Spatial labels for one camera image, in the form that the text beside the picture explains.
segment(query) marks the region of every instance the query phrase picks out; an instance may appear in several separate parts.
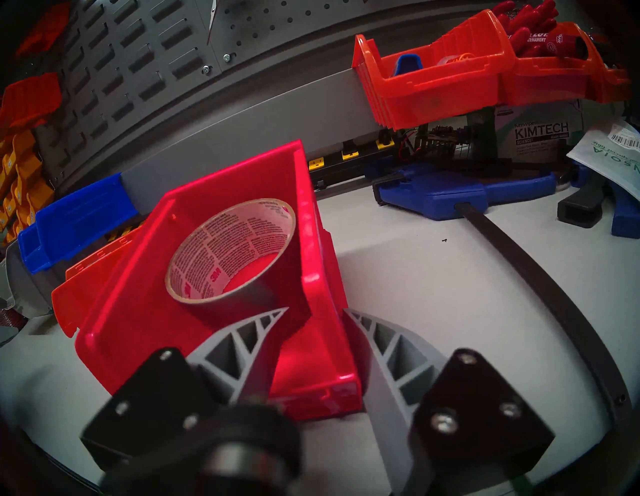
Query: scissors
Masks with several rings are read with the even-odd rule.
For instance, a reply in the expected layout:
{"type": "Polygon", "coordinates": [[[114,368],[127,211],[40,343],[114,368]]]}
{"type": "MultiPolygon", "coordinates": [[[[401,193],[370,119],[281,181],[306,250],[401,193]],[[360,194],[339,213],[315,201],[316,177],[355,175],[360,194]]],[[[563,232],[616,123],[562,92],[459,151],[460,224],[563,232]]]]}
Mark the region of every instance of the scissors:
{"type": "Polygon", "coordinates": [[[213,26],[213,20],[216,18],[217,0],[213,0],[211,4],[211,18],[209,19],[209,34],[207,35],[207,45],[209,45],[209,39],[211,38],[211,28],[213,26]]]}

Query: cardboard tape core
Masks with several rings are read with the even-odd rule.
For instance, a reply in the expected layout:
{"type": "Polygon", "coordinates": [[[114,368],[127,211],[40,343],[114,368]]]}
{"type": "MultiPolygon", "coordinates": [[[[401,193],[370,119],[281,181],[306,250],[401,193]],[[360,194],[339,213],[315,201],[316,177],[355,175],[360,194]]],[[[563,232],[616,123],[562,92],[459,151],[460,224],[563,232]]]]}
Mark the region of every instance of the cardboard tape core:
{"type": "Polygon", "coordinates": [[[296,230],[290,205],[263,198],[235,205],[194,230],[173,254],[165,285],[183,303],[212,303],[254,283],[287,250],[296,230]],[[241,285],[225,288],[243,269],[263,257],[271,262],[241,285]]]}

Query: barcode label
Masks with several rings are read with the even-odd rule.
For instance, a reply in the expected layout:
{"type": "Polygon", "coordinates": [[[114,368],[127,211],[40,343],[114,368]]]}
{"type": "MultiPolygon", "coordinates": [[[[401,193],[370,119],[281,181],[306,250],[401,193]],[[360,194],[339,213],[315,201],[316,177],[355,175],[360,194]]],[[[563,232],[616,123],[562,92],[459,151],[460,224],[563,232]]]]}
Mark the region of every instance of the barcode label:
{"type": "Polygon", "coordinates": [[[640,145],[640,140],[635,140],[633,138],[626,138],[624,136],[620,136],[619,134],[613,134],[611,139],[615,141],[617,144],[622,145],[625,148],[637,148],[640,145]]]}
{"type": "Polygon", "coordinates": [[[609,139],[623,148],[640,151],[640,135],[617,124],[611,127],[609,139]]]}

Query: red plastic bin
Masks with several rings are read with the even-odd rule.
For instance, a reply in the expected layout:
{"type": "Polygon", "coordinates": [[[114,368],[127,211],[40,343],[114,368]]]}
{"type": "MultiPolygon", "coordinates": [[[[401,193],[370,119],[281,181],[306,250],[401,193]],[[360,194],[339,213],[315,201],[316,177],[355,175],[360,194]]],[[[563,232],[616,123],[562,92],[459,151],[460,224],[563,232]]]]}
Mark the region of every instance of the red plastic bin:
{"type": "Polygon", "coordinates": [[[53,311],[67,337],[73,337],[76,330],[83,327],[113,268],[137,234],[138,230],[134,229],[67,269],[66,280],[51,293],[53,311]]]}
{"type": "MultiPolygon", "coordinates": [[[[600,53],[593,45],[591,39],[582,34],[589,53],[593,53],[593,57],[589,60],[593,66],[592,76],[587,82],[587,98],[598,103],[621,102],[631,99],[631,78],[625,69],[609,69],[604,65],[600,53]]],[[[596,41],[609,43],[609,41],[601,36],[594,35],[596,41]]]]}
{"type": "Polygon", "coordinates": [[[573,22],[562,22],[553,34],[581,36],[587,43],[589,59],[568,57],[516,58],[513,68],[501,75],[501,98],[507,105],[532,105],[557,100],[583,99],[591,75],[598,71],[599,55],[588,36],[573,22]]]}
{"type": "Polygon", "coordinates": [[[62,103],[58,75],[47,72],[10,84],[0,109],[0,137],[43,124],[62,103]]]}
{"type": "Polygon", "coordinates": [[[70,2],[51,6],[16,50],[15,57],[48,52],[60,33],[65,30],[69,21],[70,8],[70,2]]]}
{"type": "Polygon", "coordinates": [[[235,204],[277,198],[295,210],[301,287],[311,317],[280,352],[270,397],[296,420],[357,411],[360,379],[341,321],[346,297],[330,234],[322,227],[300,141],[165,194],[104,285],[76,339],[76,351],[114,393],[155,350],[188,355],[216,326],[167,292],[164,277],[181,242],[235,204]]]}
{"type": "Polygon", "coordinates": [[[356,37],[357,71],[377,122],[393,129],[415,127],[499,103],[499,74],[513,67],[515,53],[490,10],[467,19],[431,45],[380,57],[373,40],[356,37]],[[466,52],[475,57],[436,65],[466,52]],[[423,69],[393,77],[401,55],[417,54],[423,69]]]}

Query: red marker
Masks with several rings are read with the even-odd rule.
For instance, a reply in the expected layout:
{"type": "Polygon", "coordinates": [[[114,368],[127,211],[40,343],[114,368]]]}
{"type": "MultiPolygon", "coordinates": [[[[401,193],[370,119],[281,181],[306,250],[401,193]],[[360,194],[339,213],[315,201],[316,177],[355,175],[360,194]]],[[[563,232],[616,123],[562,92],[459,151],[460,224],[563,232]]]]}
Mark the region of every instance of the red marker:
{"type": "Polygon", "coordinates": [[[548,19],[551,16],[551,13],[556,8],[556,2],[554,0],[545,0],[545,2],[541,5],[538,5],[536,11],[540,13],[540,17],[544,19],[548,19]]]}
{"type": "Polygon", "coordinates": [[[498,16],[500,14],[504,14],[505,12],[508,12],[515,8],[516,8],[516,3],[512,1],[508,1],[508,2],[499,3],[498,5],[496,5],[491,9],[491,12],[493,12],[496,16],[498,16]]]}
{"type": "Polygon", "coordinates": [[[520,17],[521,15],[526,15],[529,12],[533,12],[533,10],[534,8],[527,3],[524,7],[520,9],[520,12],[518,12],[518,15],[516,17],[520,17]]]}
{"type": "Polygon", "coordinates": [[[542,21],[542,24],[536,28],[536,31],[539,31],[540,33],[550,33],[557,27],[557,25],[558,21],[555,19],[547,19],[542,21]]]}
{"type": "Polygon", "coordinates": [[[548,55],[557,57],[569,57],[587,60],[589,50],[587,44],[579,36],[566,35],[564,33],[548,34],[533,33],[526,42],[531,48],[539,45],[548,55]]]}
{"type": "Polygon", "coordinates": [[[508,15],[500,14],[498,16],[498,21],[500,22],[500,24],[502,24],[502,27],[504,28],[505,31],[509,29],[509,23],[511,22],[511,19],[509,19],[508,15]]]}
{"type": "Polygon", "coordinates": [[[529,28],[520,28],[513,36],[509,37],[513,51],[518,53],[527,45],[527,40],[531,36],[529,28]]]}
{"type": "Polygon", "coordinates": [[[519,15],[509,23],[509,31],[507,31],[507,34],[512,35],[520,28],[535,29],[541,22],[540,14],[535,10],[525,15],[519,15]]]}
{"type": "Polygon", "coordinates": [[[528,47],[518,55],[519,58],[546,57],[546,56],[547,56],[547,51],[544,48],[542,48],[542,45],[535,45],[533,47],[528,47]]]}

